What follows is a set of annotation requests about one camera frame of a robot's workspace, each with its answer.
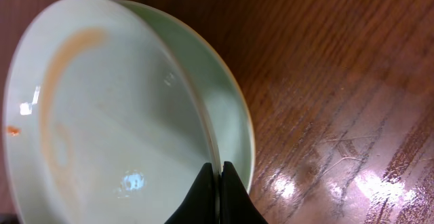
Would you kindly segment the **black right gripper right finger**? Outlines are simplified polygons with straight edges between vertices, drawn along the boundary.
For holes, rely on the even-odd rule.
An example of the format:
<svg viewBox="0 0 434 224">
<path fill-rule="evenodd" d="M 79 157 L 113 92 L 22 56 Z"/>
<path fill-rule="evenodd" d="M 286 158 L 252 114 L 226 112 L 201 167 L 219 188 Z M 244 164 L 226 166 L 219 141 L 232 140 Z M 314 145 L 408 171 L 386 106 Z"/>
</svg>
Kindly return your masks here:
<svg viewBox="0 0 434 224">
<path fill-rule="evenodd" d="M 267 224 L 253 205 L 231 162 L 225 162 L 220 180 L 221 224 Z"/>
</svg>

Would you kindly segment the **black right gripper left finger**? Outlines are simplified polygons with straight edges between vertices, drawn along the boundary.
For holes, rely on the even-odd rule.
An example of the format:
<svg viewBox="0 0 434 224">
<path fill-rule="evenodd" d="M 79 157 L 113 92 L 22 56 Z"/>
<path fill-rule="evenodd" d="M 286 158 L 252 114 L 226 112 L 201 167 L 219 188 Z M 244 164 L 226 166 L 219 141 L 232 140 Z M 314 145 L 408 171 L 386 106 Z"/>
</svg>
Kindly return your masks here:
<svg viewBox="0 0 434 224">
<path fill-rule="evenodd" d="M 165 224 L 215 224 L 216 186 L 212 165 L 205 163 L 185 199 Z"/>
</svg>

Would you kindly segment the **pale green plate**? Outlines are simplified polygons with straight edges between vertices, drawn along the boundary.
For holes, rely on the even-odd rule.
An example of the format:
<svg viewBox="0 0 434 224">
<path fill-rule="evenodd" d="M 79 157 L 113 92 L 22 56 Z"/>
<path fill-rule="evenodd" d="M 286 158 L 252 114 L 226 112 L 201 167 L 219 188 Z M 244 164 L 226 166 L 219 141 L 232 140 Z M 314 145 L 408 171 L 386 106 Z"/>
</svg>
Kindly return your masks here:
<svg viewBox="0 0 434 224">
<path fill-rule="evenodd" d="M 210 114 L 220 159 L 232 162 L 246 191 L 252 188 L 255 136 L 242 91 L 215 49 L 181 20 L 151 6 L 116 0 L 146 21 L 191 76 Z"/>
</svg>

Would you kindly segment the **light blue plate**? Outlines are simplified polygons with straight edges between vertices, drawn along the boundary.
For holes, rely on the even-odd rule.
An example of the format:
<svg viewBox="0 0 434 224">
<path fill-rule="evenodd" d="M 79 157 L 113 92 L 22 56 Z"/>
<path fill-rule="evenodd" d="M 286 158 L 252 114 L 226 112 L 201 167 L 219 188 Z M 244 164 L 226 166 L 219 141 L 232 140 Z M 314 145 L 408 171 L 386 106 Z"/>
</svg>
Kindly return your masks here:
<svg viewBox="0 0 434 224">
<path fill-rule="evenodd" d="M 200 168 L 210 117 L 150 25 L 113 0 L 59 0 L 28 26 L 3 103 L 23 223 L 163 223 Z"/>
</svg>

